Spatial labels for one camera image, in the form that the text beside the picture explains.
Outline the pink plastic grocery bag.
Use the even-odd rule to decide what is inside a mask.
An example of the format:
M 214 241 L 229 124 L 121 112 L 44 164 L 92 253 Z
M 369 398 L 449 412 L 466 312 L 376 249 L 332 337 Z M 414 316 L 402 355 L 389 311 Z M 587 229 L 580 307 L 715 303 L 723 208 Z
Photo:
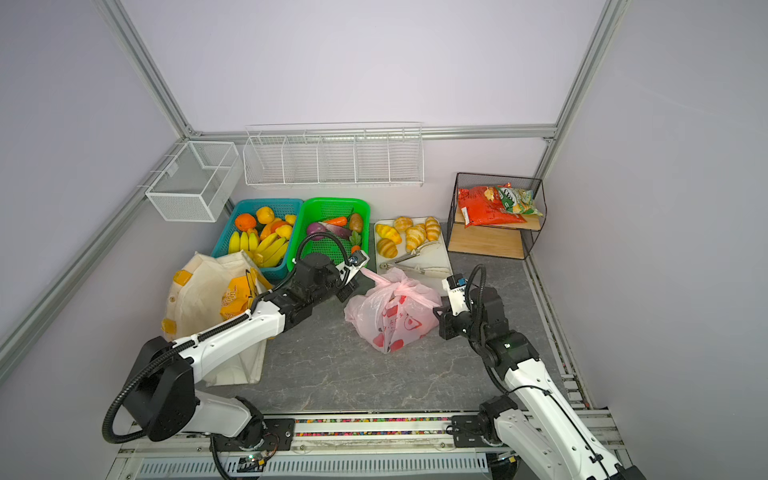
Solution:
M 402 349 L 438 325 L 433 309 L 442 305 L 438 292 L 394 268 L 384 275 L 363 268 L 360 275 L 374 282 L 365 295 L 355 295 L 344 317 L 358 335 L 381 353 Z

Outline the yellow snack bag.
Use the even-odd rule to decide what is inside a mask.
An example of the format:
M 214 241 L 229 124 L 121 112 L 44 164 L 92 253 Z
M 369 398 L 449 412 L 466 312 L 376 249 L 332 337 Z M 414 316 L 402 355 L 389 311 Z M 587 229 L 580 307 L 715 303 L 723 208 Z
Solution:
M 222 296 L 220 308 L 222 320 L 227 321 L 243 314 L 250 308 L 258 294 L 259 282 L 254 271 L 246 270 L 244 275 L 233 278 Z

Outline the white canvas tote bag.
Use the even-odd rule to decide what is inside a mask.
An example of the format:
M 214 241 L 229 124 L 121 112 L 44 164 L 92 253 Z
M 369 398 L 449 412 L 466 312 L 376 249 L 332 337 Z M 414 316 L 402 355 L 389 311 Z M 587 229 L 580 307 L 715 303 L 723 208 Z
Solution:
M 195 254 L 174 274 L 161 322 L 164 337 L 176 340 L 224 322 L 220 316 L 222 296 L 229 282 L 246 270 L 256 273 L 259 293 L 272 286 L 243 252 L 218 258 Z M 250 346 L 208 373 L 203 382 L 208 387 L 256 384 L 262 377 L 265 351 L 264 341 Z

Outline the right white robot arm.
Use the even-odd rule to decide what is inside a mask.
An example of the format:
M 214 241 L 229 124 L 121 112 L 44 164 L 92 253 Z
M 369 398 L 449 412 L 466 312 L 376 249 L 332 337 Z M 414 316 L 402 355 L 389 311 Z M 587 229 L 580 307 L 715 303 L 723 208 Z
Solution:
M 445 340 L 467 339 L 499 389 L 473 416 L 453 419 L 449 428 L 459 447 L 504 447 L 540 479 L 641 479 L 588 429 L 554 385 L 538 351 L 513 330 L 497 291 L 486 284 L 486 269 L 468 277 L 447 277 L 447 292 L 433 313 Z

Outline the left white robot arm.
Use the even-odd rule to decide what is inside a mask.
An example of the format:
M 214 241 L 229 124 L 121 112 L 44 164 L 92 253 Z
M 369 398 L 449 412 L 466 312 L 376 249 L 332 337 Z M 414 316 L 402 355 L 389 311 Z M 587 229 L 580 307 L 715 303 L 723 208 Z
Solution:
M 142 437 L 159 442 L 190 433 L 227 439 L 241 450 L 260 448 L 267 426 L 251 402 L 208 394 L 196 386 L 244 350 L 297 326 L 315 306 L 332 297 L 347 300 L 357 287 L 356 274 L 370 258 L 363 250 L 339 251 L 340 263 L 322 253 L 299 252 L 280 284 L 258 294 L 230 320 L 175 341 L 147 341 L 107 409 L 103 439 L 110 444 Z

